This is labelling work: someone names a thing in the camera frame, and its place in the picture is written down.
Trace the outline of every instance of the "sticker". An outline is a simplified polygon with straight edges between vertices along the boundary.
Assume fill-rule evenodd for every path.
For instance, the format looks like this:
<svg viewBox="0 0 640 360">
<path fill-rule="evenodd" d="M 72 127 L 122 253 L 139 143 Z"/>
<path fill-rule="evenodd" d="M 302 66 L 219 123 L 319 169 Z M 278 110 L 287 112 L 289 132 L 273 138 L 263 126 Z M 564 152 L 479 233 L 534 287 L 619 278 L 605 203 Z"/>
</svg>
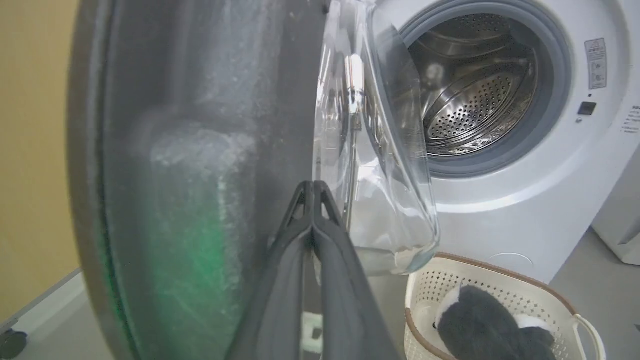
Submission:
<svg viewBox="0 0 640 360">
<path fill-rule="evenodd" d="M 589 64 L 589 89 L 607 87 L 607 48 L 604 39 L 585 41 L 584 49 Z"/>
<path fill-rule="evenodd" d="M 625 122 L 622 123 L 621 130 L 625 134 L 638 134 L 640 132 L 640 106 L 631 107 Z"/>
</svg>

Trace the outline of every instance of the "perforated basket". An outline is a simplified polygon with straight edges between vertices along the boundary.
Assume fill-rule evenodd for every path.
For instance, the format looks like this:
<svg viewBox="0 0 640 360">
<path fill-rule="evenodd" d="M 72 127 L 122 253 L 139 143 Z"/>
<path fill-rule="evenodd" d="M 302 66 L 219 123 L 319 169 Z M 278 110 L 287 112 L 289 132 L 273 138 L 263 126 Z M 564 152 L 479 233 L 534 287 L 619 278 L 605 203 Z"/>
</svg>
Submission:
<svg viewBox="0 0 640 360">
<path fill-rule="evenodd" d="M 546 321 L 556 338 L 553 351 L 557 360 L 586 360 L 579 325 L 591 336 L 596 358 L 606 359 L 596 329 L 547 285 L 479 261 L 437 254 L 422 270 L 409 276 L 404 331 L 407 360 L 455 360 L 432 324 L 442 298 L 461 282 L 492 294 L 513 315 L 527 314 Z"/>
</svg>

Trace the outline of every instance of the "yellow wall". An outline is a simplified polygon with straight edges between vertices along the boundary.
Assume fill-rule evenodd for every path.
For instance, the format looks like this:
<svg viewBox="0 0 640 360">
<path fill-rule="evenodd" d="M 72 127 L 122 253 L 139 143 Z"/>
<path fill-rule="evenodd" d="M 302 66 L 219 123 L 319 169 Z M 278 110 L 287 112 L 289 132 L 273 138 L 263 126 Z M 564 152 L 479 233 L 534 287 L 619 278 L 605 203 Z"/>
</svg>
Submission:
<svg viewBox="0 0 640 360">
<path fill-rule="evenodd" d="M 0 0 L 0 322 L 78 267 L 65 165 L 77 0 Z"/>
</svg>

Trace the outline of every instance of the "brown basket rim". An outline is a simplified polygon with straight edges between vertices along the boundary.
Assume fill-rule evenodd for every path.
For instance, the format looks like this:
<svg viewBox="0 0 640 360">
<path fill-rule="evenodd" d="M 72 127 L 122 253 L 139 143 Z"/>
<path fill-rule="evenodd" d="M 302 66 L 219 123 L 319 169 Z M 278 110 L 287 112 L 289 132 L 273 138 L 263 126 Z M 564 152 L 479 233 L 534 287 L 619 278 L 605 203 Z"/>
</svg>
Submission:
<svg viewBox="0 0 640 360">
<path fill-rule="evenodd" d="M 528 284 L 531 284 L 533 286 L 537 286 L 538 288 L 546 291 L 547 293 L 553 295 L 556 299 L 558 299 L 566 308 L 567 310 L 569 310 L 569 312 L 571 313 L 571 315 L 576 315 L 577 312 L 575 311 L 575 309 L 573 308 L 573 306 L 571 304 L 569 304 L 569 302 L 562 297 L 562 295 L 558 294 L 558 292 L 556 292 L 555 290 L 553 290 L 552 288 L 549 287 L 549 285 L 540 282 L 536 279 L 531 279 L 530 277 L 518 274 L 516 272 L 512 272 L 511 270 L 507 270 L 504 268 L 500 268 L 497 266 L 493 266 L 491 264 L 487 264 L 487 263 L 483 263 L 482 261 L 477 261 L 477 260 L 473 260 L 473 259 L 469 259 L 469 258 L 464 258 L 462 256 L 457 256 L 457 255 L 453 255 L 453 254 L 447 254 L 444 252 L 439 252 L 437 253 L 434 258 L 442 258 L 442 259 L 448 259 L 448 260 L 453 260 L 453 261 L 457 261 L 460 263 L 465 263 L 468 265 L 473 265 L 473 266 L 477 266 L 479 268 L 484 268 L 487 270 L 491 270 L 493 272 L 497 272 L 498 274 L 502 274 L 508 277 L 512 277 L 514 279 L 518 279 L 520 281 L 524 281 Z M 406 307 L 404 309 L 404 318 L 406 320 L 406 325 L 409 327 L 409 330 L 411 331 L 411 333 L 413 334 L 413 337 L 420 343 L 420 345 L 422 345 L 422 347 L 425 348 L 425 350 L 427 350 L 428 352 L 431 352 L 433 355 L 436 355 L 437 357 L 439 357 L 442 360 L 456 360 L 455 357 L 445 353 L 444 351 L 440 350 L 439 348 L 435 347 L 435 345 L 431 344 L 429 341 L 427 341 L 427 339 L 425 339 L 422 334 L 418 331 L 418 328 L 415 326 L 415 323 L 413 322 L 413 316 L 411 315 L 411 309 Z"/>
</svg>

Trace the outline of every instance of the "front-loading washing machine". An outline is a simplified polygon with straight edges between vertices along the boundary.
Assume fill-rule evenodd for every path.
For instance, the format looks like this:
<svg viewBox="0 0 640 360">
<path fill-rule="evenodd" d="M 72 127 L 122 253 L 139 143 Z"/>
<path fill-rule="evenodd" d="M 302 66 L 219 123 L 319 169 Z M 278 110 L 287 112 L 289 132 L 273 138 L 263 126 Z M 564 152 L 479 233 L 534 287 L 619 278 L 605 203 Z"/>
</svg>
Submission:
<svg viewBox="0 0 640 360">
<path fill-rule="evenodd" d="M 551 281 L 640 140 L 640 3 L 378 5 L 420 74 L 440 250 Z"/>
</svg>

